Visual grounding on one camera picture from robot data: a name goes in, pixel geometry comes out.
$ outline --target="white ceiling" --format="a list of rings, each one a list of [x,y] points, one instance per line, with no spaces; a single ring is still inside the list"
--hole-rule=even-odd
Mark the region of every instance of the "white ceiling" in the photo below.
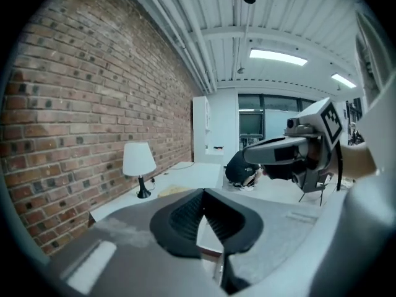
[[[358,0],[138,0],[174,44],[204,93],[295,94],[334,100],[361,96],[330,78],[355,84]],[[303,67],[251,59],[252,48],[308,60]],[[243,67],[243,74],[238,69]]]

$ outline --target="brick wall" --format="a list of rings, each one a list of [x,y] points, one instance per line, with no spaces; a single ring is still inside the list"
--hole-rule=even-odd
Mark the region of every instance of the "brick wall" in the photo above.
[[[52,254],[88,211],[135,186],[127,141],[147,140],[156,174],[191,160],[181,60],[133,0],[48,0],[20,37],[1,115],[1,165],[15,209]]]

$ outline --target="fluorescent light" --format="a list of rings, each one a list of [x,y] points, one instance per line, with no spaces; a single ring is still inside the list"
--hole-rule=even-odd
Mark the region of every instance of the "fluorescent light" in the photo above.
[[[356,87],[355,84],[351,83],[348,79],[345,79],[344,77],[341,77],[338,74],[332,75],[332,78],[335,79],[336,81],[339,81],[339,82],[343,83],[344,85],[346,85],[346,86],[348,86],[350,88],[355,88]]]
[[[252,49],[250,52],[251,58],[264,58],[264,59],[273,59],[274,61],[283,61],[290,62],[292,64],[304,66],[308,61],[303,58],[299,58],[292,55],[286,55],[277,52],[271,51],[262,51],[261,49]]]

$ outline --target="white table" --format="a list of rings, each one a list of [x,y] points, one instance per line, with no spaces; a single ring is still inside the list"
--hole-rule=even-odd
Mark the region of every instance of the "white table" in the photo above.
[[[152,183],[147,182],[145,185],[147,189],[150,189]],[[170,185],[178,185],[191,189],[221,189],[223,186],[223,166],[221,164],[181,161],[155,177],[155,189],[151,191],[150,197],[144,199],[138,198],[136,192],[139,191],[139,186],[136,186],[118,198],[92,210],[90,214],[95,221],[102,220],[121,208],[156,199],[158,194]]]

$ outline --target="black cable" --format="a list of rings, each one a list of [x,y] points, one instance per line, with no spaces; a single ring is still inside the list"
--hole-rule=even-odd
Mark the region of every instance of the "black cable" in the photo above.
[[[182,167],[182,168],[170,168],[170,170],[184,170],[184,169],[186,169],[186,168],[189,168],[189,167],[191,167],[192,165],[194,165],[195,164],[195,162],[193,163],[193,164],[191,164],[191,165],[189,165],[189,166],[186,166],[186,167]]]
[[[341,189],[341,179],[342,179],[342,153],[341,153],[341,144],[340,141],[335,145],[335,151],[337,152],[337,163],[338,163],[338,179],[337,179],[337,191]]]

